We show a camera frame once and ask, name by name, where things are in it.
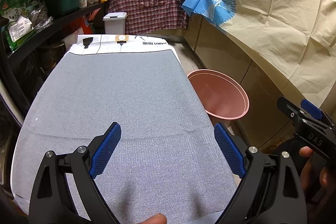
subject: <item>white trash can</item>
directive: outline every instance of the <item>white trash can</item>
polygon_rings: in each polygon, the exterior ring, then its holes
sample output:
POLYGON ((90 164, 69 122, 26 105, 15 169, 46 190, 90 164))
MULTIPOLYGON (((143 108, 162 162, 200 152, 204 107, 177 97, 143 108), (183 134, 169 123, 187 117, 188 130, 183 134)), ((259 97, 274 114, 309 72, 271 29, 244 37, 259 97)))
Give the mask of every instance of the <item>white trash can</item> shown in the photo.
POLYGON ((125 34, 127 13, 109 13, 104 16, 105 34, 125 34))

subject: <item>tile floor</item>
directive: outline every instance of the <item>tile floor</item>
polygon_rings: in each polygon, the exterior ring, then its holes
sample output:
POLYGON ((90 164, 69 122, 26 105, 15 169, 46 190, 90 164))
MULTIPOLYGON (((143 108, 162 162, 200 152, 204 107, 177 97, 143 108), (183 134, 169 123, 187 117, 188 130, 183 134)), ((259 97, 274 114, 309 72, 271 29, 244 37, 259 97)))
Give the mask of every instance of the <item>tile floor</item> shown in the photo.
POLYGON ((182 68, 186 74, 190 72, 201 69, 202 66, 199 64, 197 59, 195 58, 194 54, 191 50, 182 43, 174 43, 171 42, 169 45, 173 46, 176 50, 177 56, 181 61, 182 68))

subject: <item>ironing board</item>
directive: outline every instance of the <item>ironing board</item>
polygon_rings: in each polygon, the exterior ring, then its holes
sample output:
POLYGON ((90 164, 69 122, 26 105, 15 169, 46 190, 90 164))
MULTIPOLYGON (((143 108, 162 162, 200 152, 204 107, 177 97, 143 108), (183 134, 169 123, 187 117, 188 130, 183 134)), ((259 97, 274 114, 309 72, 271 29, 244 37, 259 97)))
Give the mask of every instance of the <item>ironing board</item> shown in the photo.
MULTIPOLYGON (((28 214, 46 151, 70 153, 112 122, 121 125, 121 140, 95 183, 121 223, 157 212, 168 223, 215 222, 236 190, 232 172, 174 48, 153 37, 78 36, 22 126, 11 172, 15 203, 28 214)), ((67 179, 79 215, 88 218, 67 179)))

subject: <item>human hand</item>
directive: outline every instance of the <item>human hand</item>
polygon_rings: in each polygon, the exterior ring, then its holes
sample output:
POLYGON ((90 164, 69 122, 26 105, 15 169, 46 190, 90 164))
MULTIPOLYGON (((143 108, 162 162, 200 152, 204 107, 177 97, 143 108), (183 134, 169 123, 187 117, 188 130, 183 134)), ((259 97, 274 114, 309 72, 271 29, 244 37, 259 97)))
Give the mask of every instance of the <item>human hand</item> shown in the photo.
POLYGON ((163 214, 156 214, 139 224, 167 224, 167 218, 163 214))
MULTIPOLYGON (((311 150, 308 146, 305 146, 300 149, 299 151, 300 156, 310 158, 304 168, 301 171, 300 181, 304 191, 310 186, 310 173, 312 171, 312 156, 313 150, 311 150)), ((322 207, 327 203, 329 197, 334 192, 336 188, 336 173, 334 170, 329 170, 328 168, 324 167, 320 173, 320 184, 321 187, 326 190, 326 194, 320 200, 320 202, 315 205, 309 212, 308 212, 308 219, 314 219, 317 214, 321 211, 322 207)))

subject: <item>red plaid cloth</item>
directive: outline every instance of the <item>red plaid cloth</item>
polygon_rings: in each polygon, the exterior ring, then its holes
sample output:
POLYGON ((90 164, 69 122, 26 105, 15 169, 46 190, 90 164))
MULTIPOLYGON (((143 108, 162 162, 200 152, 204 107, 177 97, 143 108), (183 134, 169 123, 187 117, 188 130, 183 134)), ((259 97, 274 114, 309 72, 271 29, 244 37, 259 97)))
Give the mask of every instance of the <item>red plaid cloth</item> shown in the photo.
POLYGON ((186 28, 188 15, 183 0, 109 0, 109 13, 126 12, 126 34, 145 34, 160 29, 186 28))

